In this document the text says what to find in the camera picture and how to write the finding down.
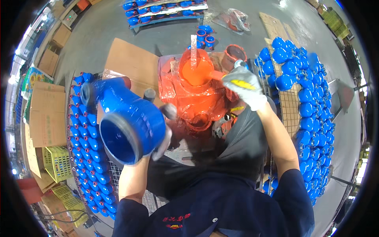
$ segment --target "concrete floor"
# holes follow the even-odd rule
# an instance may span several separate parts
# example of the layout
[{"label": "concrete floor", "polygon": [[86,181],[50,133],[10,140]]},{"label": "concrete floor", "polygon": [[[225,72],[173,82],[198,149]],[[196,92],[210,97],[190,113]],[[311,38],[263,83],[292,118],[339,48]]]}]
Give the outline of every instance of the concrete floor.
[{"label": "concrete floor", "polygon": [[[73,29],[70,38],[62,49],[56,73],[55,83],[66,85],[75,72],[97,73],[104,69],[109,48],[114,38],[121,38],[152,53],[170,55],[182,53],[190,44],[190,34],[196,32],[196,20],[180,20],[171,23],[150,25],[139,29],[133,36],[128,29],[124,11],[119,7],[119,0],[103,0],[90,7],[80,22]],[[209,10],[206,12],[204,24],[215,30],[215,51],[223,51],[229,44],[242,46],[248,57],[254,57],[264,48],[267,32],[258,13],[264,12],[287,23],[294,31],[299,43],[309,52],[316,52],[325,65],[330,82],[340,78],[354,87],[347,65],[334,43],[331,32],[318,16],[316,10],[303,0],[208,0]],[[218,13],[228,8],[235,8],[246,13],[251,23],[251,31],[240,36],[226,28],[211,22]],[[333,175],[350,180],[360,150],[360,104],[356,95],[349,111],[339,115],[335,120],[335,152],[332,156]],[[315,230],[312,236],[322,236],[343,196],[345,185],[331,180],[325,194],[314,206]],[[104,227],[105,236],[110,230]]]}]

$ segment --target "yellow plastic crate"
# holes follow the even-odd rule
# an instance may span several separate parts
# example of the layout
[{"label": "yellow plastic crate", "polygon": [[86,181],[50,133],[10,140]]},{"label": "yellow plastic crate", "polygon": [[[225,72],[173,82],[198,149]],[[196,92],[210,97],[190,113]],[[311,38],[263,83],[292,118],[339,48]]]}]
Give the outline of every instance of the yellow plastic crate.
[{"label": "yellow plastic crate", "polygon": [[[83,210],[87,212],[84,204],[74,197],[71,193],[71,190],[66,185],[61,185],[56,188],[51,189],[53,193],[63,202],[63,205],[67,210]],[[70,211],[71,217],[73,220],[77,219],[83,212]],[[79,227],[81,224],[88,220],[88,215],[83,215],[79,220],[74,222],[76,227]]]},{"label": "yellow plastic crate", "polygon": [[349,31],[349,28],[345,24],[343,24],[336,31],[334,31],[334,33],[337,37],[340,37],[341,39],[343,39],[346,36],[348,36],[350,31]]},{"label": "yellow plastic crate", "polygon": [[73,177],[70,157],[63,146],[49,146],[43,148],[44,166],[56,183]]}]

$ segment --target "worker's left hand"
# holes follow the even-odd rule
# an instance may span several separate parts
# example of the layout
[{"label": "worker's left hand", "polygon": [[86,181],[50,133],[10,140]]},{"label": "worker's left hand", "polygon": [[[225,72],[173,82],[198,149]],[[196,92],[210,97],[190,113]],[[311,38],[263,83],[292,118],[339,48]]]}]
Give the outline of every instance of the worker's left hand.
[{"label": "worker's left hand", "polygon": [[[162,112],[163,116],[168,118],[169,120],[175,120],[177,115],[177,109],[173,104],[165,104],[159,107],[160,111]],[[167,150],[167,148],[170,145],[172,137],[172,130],[169,126],[166,125],[166,134],[164,135],[164,139],[162,143],[154,149],[154,151],[151,153],[151,158],[156,161],[159,160],[163,156],[163,153]]]}]

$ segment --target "red paint rim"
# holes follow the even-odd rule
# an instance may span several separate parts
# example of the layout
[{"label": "red paint rim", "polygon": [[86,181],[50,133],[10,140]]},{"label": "red paint rim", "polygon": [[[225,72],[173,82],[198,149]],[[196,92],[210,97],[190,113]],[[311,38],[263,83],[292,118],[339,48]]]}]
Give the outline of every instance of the red paint rim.
[{"label": "red paint rim", "polygon": [[[199,31],[204,31],[204,34],[203,34],[203,35],[200,35],[200,34],[199,34]],[[206,33],[205,30],[198,30],[198,31],[196,31],[196,34],[197,34],[197,36],[200,36],[200,37],[203,37],[203,36],[206,36],[206,35],[207,35],[207,33]]]},{"label": "red paint rim", "polygon": [[[213,41],[208,41],[207,40],[207,38],[209,38],[209,37],[212,37],[214,40]],[[213,36],[207,36],[206,38],[205,38],[205,41],[207,42],[207,43],[214,43],[215,41],[216,41],[216,39],[213,37]]]}]

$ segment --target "wooden board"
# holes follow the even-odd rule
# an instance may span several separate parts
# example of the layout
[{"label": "wooden board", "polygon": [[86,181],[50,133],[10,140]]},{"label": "wooden board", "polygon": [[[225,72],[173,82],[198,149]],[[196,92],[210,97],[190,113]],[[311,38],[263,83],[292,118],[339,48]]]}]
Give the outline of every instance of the wooden board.
[{"label": "wooden board", "polygon": [[275,39],[278,36],[284,41],[289,39],[280,20],[265,13],[259,13],[259,17],[262,19],[270,39]]},{"label": "wooden board", "polygon": [[[267,38],[265,38],[265,41],[270,54],[272,54],[274,52],[274,49],[271,46],[273,41]],[[282,64],[277,64],[273,61],[273,65],[276,77],[281,76],[283,74],[281,70]],[[279,92],[282,122],[291,137],[295,136],[296,132],[299,130],[299,120],[301,117],[298,112],[298,106],[300,104],[298,93],[300,90],[301,85],[295,83],[290,90]]]},{"label": "wooden board", "polygon": [[284,25],[284,30],[287,32],[287,35],[289,36],[290,40],[296,45],[296,47],[300,48],[300,44],[298,40],[296,39],[296,36],[293,33],[292,28],[286,23],[283,23],[283,25]]}]

